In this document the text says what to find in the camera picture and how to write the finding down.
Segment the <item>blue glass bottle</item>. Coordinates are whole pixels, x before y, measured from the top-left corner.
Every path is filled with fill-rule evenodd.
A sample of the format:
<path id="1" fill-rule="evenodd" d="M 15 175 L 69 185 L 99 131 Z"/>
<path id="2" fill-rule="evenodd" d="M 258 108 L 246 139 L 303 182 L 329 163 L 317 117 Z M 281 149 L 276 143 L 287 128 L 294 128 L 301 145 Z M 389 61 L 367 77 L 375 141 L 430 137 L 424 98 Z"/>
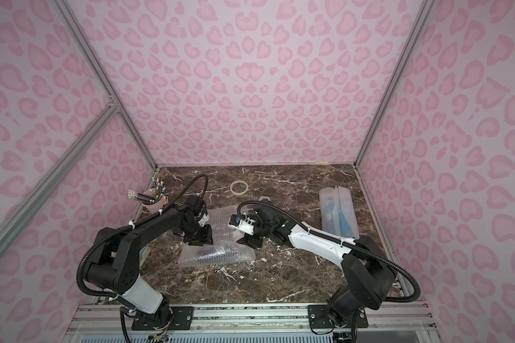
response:
<path id="1" fill-rule="evenodd" d="M 322 220 L 322 229 L 323 231 L 336 234 L 336 220 L 338 210 L 336 209 L 336 204 L 334 202 L 324 202 L 321 205 L 321 220 Z"/>

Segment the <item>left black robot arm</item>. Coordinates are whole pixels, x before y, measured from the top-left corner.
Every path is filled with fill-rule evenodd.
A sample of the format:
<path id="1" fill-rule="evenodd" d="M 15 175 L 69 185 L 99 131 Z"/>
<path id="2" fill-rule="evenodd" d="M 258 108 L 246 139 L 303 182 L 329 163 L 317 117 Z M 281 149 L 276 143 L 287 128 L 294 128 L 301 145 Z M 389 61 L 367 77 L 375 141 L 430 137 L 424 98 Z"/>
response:
<path id="1" fill-rule="evenodd" d="M 133 327 L 164 330 L 173 321 L 166 295 L 153 289 L 141 275 L 148 245 L 173 232 L 189 246 L 213 244 L 205 193 L 189 195 L 200 174 L 154 214 L 124 227 L 100 230 L 77 269 L 79 289 L 93 297 L 107 297 L 121 304 L 121 318 L 131 317 Z"/>

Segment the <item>blue bottle with label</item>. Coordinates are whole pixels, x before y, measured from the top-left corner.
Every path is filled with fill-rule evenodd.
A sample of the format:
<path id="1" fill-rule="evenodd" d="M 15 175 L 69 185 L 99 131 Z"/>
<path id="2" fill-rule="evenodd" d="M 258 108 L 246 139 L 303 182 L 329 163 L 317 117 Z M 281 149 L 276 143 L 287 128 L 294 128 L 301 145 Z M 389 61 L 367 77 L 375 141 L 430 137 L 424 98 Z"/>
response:
<path id="1" fill-rule="evenodd" d="M 352 206 L 342 207 L 340 210 L 340 231 L 344 237 L 358 238 L 358 222 Z"/>

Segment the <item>purple glass bottle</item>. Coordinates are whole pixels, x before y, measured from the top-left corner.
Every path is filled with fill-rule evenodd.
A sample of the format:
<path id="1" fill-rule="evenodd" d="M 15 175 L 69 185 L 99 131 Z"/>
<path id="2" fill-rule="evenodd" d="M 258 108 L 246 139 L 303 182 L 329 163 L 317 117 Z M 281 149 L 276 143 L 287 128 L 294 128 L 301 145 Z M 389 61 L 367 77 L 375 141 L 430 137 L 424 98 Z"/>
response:
<path id="1" fill-rule="evenodd" d="M 187 263 L 195 265 L 206 264 L 235 264 L 241 255 L 231 251 L 204 251 L 187 259 Z"/>

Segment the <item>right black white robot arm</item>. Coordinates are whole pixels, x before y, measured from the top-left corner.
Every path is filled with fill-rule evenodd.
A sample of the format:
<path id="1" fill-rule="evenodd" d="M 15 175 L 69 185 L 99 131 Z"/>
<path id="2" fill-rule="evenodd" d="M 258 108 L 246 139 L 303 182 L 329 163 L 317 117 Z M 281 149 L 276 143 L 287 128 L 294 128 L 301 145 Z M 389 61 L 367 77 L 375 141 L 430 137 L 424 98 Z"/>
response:
<path id="1" fill-rule="evenodd" d="M 410 303 L 421 295 L 417 280 L 390 261 L 366 235 L 347 238 L 318 230 L 267 200 L 241 203 L 228 225 L 243 233 L 239 244 L 258 249 L 269 238 L 280 246 L 310 252 L 339 267 L 346 285 L 327 302 L 327 318 L 334 327 L 356 326 L 365 308 L 378 310 L 384 302 Z"/>

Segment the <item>bubble wrap sheet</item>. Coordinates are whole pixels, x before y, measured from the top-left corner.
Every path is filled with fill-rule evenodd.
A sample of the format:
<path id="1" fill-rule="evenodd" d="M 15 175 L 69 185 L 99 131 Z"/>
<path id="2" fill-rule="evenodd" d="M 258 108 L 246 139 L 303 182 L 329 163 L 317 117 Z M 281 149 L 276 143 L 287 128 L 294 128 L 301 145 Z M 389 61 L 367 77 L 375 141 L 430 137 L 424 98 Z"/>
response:
<path id="1" fill-rule="evenodd" d="M 250 247 L 246 247 L 244 245 L 238 244 L 237 240 L 243 237 L 243 233 L 238 230 L 231 229 L 227 224 L 230 220 L 232 214 L 235 214 L 237 210 L 236 205 L 230 205 L 227 207 L 221 207 L 215 210 L 209 210 L 208 214 L 210 215 L 210 220 L 208 224 L 212 227 L 213 233 L 213 245 L 204 245 L 201 247 L 198 246 L 189 246 L 185 245 L 181 251 L 180 257 L 178 259 L 178 266 L 187 268 L 187 267 L 204 267 L 208 265 L 214 264 L 206 264 L 206 265 L 195 265 L 187 263 L 187 259 L 191 256 L 196 255 L 199 252 L 204 251 L 231 251 L 236 252 L 241 255 L 238 262 L 246 263 L 252 262 L 255 260 L 255 251 Z"/>
<path id="2" fill-rule="evenodd" d="M 319 191 L 322 230 L 340 235 L 340 199 L 336 188 L 326 187 Z"/>
<path id="3" fill-rule="evenodd" d="M 336 192 L 338 196 L 338 232 L 342 237 L 357 239 L 360 232 L 351 192 L 345 187 L 336 187 Z"/>

